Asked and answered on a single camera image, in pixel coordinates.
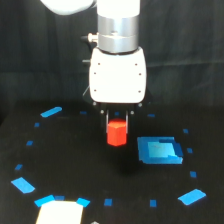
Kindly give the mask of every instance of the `black surface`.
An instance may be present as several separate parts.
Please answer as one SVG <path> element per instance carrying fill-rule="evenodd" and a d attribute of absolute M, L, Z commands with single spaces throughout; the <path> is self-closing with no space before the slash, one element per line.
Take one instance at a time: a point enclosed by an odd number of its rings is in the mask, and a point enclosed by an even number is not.
<path fill-rule="evenodd" d="M 82 224 L 223 223 L 223 109 L 149 106 L 136 114 L 128 145 L 114 148 L 106 144 L 100 116 L 86 104 L 60 104 L 62 112 L 41 118 L 41 112 L 58 105 L 20 105 L 0 128 L 1 224 L 35 223 L 39 209 L 34 201 L 50 194 L 89 199 Z M 88 115 L 79 114 L 84 110 Z M 140 163 L 140 136 L 174 136 L 183 164 Z M 28 140 L 33 146 L 26 146 Z M 15 171 L 19 163 L 23 168 Z M 190 178 L 190 171 L 197 172 L 197 179 Z M 34 192 L 24 195 L 10 183 L 21 176 Z M 191 206 L 177 200 L 195 188 L 207 197 Z M 104 207 L 105 198 L 113 199 L 112 207 Z M 157 200 L 157 208 L 149 207 L 150 199 Z"/>

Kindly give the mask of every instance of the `white block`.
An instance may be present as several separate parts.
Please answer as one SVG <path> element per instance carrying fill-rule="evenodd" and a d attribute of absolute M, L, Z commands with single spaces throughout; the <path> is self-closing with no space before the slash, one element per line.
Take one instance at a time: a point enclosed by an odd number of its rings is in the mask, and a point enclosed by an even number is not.
<path fill-rule="evenodd" d="M 52 201 L 42 205 L 36 224 L 80 224 L 82 211 L 76 202 Z"/>

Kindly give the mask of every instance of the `red cube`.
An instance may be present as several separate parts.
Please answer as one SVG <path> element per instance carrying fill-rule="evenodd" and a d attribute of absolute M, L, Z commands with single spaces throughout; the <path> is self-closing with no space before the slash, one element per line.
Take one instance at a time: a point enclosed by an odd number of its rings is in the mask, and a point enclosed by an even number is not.
<path fill-rule="evenodd" d="M 127 142 L 127 124 L 125 120 L 116 118 L 107 126 L 107 143 L 113 146 L 125 145 Z"/>

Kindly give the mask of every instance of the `blue tape marker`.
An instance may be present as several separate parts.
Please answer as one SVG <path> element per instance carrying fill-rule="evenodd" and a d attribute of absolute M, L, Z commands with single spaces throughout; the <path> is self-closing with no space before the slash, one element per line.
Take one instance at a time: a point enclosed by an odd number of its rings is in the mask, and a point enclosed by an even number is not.
<path fill-rule="evenodd" d="M 35 124 L 34 124 L 34 127 L 35 127 L 35 128 L 39 128 L 39 127 L 40 127 L 40 123 L 35 123 Z"/>
<path fill-rule="evenodd" d="M 11 181 L 11 183 L 15 187 L 17 187 L 20 191 L 22 191 L 24 194 L 31 193 L 35 190 L 35 188 L 31 184 L 29 184 L 26 180 L 24 180 L 22 177 Z"/>
<path fill-rule="evenodd" d="M 34 201 L 34 203 L 36 204 L 37 207 L 41 207 L 43 204 L 46 204 L 50 201 L 55 201 L 53 195 L 49 195 L 47 197 L 38 199 L 38 200 Z"/>
<path fill-rule="evenodd" d="M 156 117 L 155 114 L 148 114 L 148 117 Z"/>
<path fill-rule="evenodd" d="M 18 164 L 17 166 L 16 166 L 16 168 L 15 168 L 15 170 L 20 170 L 21 168 L 22 168 L 22 164 Z"/>
<path fill-rule="evenodd" d="M 112 199 L 105 199 L 104 206 L 112 206 Z"/>
<path fill-rule="evenodd" d="M 185 205 L 190 205 L 201 198 L 204 198 L 206 194 L 198 189 L 195 189 L 181 197 L 178 198 L 178 200 L 182 201 Z"/>
<path fill-rule="evenodd" d="M 187 152 L 188 153 L 193 153 L 193 149 L 192 148 L 187 148 Z"/>
<path fill-rule="evenodd" d="M 190 176 L 192 178 L 197 178 L 197 173 L 195 171 L 190 171 Z"/>
<path fill-rule="evenodd" d="M 188 134 L 189 133 L 188 129 L 183 129 L 183 132 L 184 132 L 184 134 Z"/>
<path fill-rule="evenodd" d="M 82 114 L 82 115 L 86 115 L 87 112 L 86 112 L 86 111 L 80 111 L 80 114 Z"/>
<path fill-rule="evenodd" d="M 65 196 L 54 196 L 54 199 L 56 201 L 64 201 L 65 200 Z"/>
<path fill-rule="evenodd" d="M 27 145 L 27 146 L 31 146 L 31 145 L 33 145 L 33 141 L 28 141 L 28 142 L 26 143 L 26 145 Z"/>
<path fill-rule="evenodd" d="M 42 113 L 42 114 L 40 114 L 42 117 L 49 117 L 49 116 L 51 116 L 51 115 L 53 115 L 53 114 L 56 114 L 56 113 L 58 113 L 59 111 L 62 111 L 62 108 L 61 107 L 55 107 L 55 108 L 53 108 L 53 109 L 51 109 L 51 110 L 48 110 L 48 111 L 46 111 L 46 112 L 44 112 L 44 113 Z"/>
<path fill-rule="evenodd" d="M 90 201 L 86 200 L 86 199 L 83 199 L 83 198 L 79 198 L 77 201 L 76 201 L 77 204 L 79 205 L 82 205 L 83 207 L 86 207 Z"/>
<path fill-rule="evenodd" d="M 157 206 L 156 200 L 150 200 L 150 207 L 156 208 L 156 206 Z"/>

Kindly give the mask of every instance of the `black background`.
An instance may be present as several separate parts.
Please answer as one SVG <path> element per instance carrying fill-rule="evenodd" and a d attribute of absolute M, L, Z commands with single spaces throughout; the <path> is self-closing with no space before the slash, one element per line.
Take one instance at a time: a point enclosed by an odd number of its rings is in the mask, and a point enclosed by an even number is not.
<path fill-rule="evenodd" d="M 0 120 L 29 101 L 81 101 L 96 8 L 70 16 L 39 0 L 0 3 Z M 224 2 L 141 0 L 140 40 L 158 104 L 223 106 Z"/>

